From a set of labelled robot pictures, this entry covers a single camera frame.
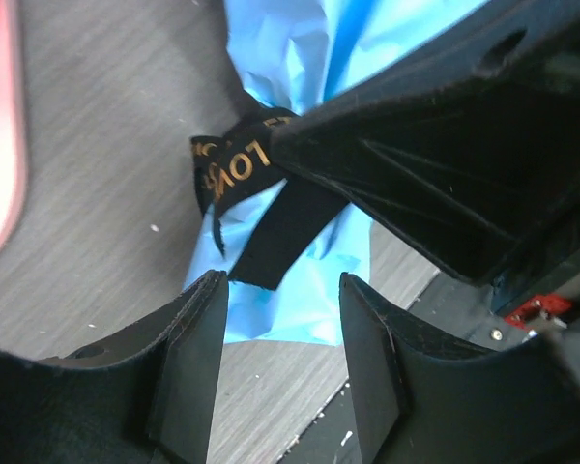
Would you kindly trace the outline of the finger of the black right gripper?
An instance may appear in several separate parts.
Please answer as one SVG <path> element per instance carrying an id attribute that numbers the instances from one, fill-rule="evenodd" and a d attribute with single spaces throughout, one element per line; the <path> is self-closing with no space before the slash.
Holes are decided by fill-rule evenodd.
<path id="1" fill-rule="evenodd" d="M 487 2 L 275 130 L 272 158 L 489 282 L 554 233 L 580 241 L 580 96 L 540 70 L 578 40 L 580 1 Z"/>

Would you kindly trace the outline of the black ribbon gold lettering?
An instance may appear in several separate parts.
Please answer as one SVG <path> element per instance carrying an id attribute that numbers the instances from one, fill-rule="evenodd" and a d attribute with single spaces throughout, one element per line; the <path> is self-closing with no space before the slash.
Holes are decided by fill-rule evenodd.
<path id="1" fill-rule="evenodd" d="M 283 183 L 265 209 L 229 271 L 232 281 L 276 290 L 306 248 L 348 205 L 342 197 L 296 175 L 270 157 L 273 128 L 296 116 L 281 108 L 260 108 L 222 136 L 196 135 L 190 142 L 195 195 L 201 213 L 213 210 L 217 250 L 229 253 L 221 217 L 239 203 Z"/>

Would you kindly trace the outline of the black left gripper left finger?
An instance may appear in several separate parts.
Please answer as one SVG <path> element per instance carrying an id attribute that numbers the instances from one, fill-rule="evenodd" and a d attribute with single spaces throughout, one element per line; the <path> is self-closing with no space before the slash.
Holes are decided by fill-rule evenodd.
<path id="1" fill-rule="evenodd" d="M 0 463 L 203 463 L 228 302 L 209 271 L 65 358 L 0 350 Z"/>

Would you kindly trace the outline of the blue wrapping paper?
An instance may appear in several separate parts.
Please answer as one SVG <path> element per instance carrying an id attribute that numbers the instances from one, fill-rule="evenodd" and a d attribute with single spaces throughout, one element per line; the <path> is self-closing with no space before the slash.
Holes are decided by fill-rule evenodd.
<path id="1" fill-rule="evenodd" d="M 229 278 L 224 339 L 342 341 L 339 278 L 368 278 L 371 218 L 273 165 L 274 127 L 392 65 L 475 1 L 228 1 L 227 51 L 258 108 L 191 140 L 203 217 L 187 281 Z"/>

